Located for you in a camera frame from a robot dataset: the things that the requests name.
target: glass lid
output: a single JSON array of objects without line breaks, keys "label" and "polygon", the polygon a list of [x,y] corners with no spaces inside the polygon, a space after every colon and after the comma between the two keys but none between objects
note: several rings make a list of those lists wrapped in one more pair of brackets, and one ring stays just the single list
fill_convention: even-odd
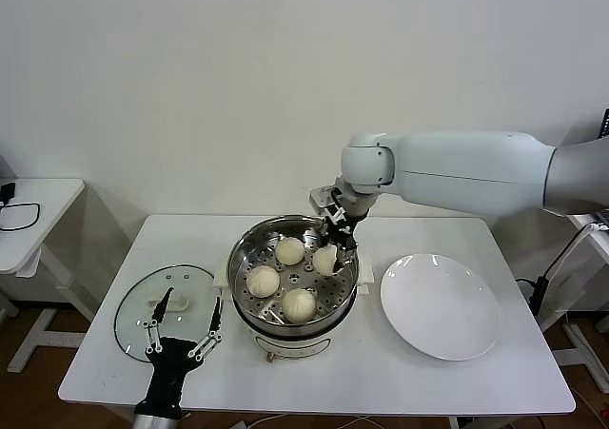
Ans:
[{"label": "glass lid", "polygon": [[114,334],[121,349],[138,361],[146,357],[147,331],[156,304],[171,291],[167,311],[159,324],[160,337],[199,342],[209,325],[220,298],[213,276],[194,265],[164,267],[144,277],[121,301],[114,318]]}]

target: steamed bun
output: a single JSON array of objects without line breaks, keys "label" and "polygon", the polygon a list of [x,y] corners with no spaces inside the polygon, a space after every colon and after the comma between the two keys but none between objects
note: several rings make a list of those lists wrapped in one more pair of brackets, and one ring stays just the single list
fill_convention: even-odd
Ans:
[{"label": "steamed bun", "polygon": [[292,289],[284,296],[282,309],[291,322],[308,322],[315,315],[315,296],[305,289]]},{"label": "steamed bun", "polygon": [[305,257],[305,245],[295,237],[281,239],[275,246],[277,261],[285,265],[297,264]]},{"label": "steamed bun", "polygon": [[249,272],[246,285],[252,296],[267,298],[279,288],[279,274],[272,267],[259,265]]},{"label": "steamed bun", "polygon": [[334,275],[335,262],[336,245],[328,244],[323,248],[319,248],[313,254],[313,267],[318,273],[326,277]]}]

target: white plate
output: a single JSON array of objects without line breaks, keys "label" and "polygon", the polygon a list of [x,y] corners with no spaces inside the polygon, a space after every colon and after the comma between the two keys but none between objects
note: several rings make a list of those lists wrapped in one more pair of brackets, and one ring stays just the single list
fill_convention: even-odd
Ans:
[{"label": "white plate", "polygon": [[484,279],[445,256],[410,255],[391,264],[381,301],[405,341],[441,360],[476,358],[499,335],[499,304]]}]

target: stainless steel steamer basket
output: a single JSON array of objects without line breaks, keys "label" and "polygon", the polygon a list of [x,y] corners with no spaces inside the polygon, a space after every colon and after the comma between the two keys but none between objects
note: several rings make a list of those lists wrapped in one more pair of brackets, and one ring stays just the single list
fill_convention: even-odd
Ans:
[{"label": "stainless steel steamer basket", "polygon": [[[334,327],[346,316],[356,296],[359,264],[357,257],[337,275],[324,277],[313,268],[313,253],[321,242],[323,221],[301,215],[272,218],[249,229],[235,244],[228,257],[227,278],[237,311],[256,330],[285,340],[310,339]],[[296,237],[305,246],[304,259],[283,265],[275,258],[275,245],[283,237]],[[258,299],[247,291],[247,274],[258,265],[274,267],[280,287],[268,298]],[[284,318],[282,300],[291,289],[313,292],[317,312],[310,322],[294,324]]]}]

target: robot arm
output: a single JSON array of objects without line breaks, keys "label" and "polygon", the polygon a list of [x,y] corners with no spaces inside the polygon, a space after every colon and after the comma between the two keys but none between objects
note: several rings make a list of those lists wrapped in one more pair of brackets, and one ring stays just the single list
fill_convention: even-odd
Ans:
[{"label": "robot arm", "polygon": [[553,147],[519,132],[360,134],[343,150],[343,175],[311,191],[344,246],[381,193],[480,215],[527,208],[580,214],[609,205],[609,138]]}]

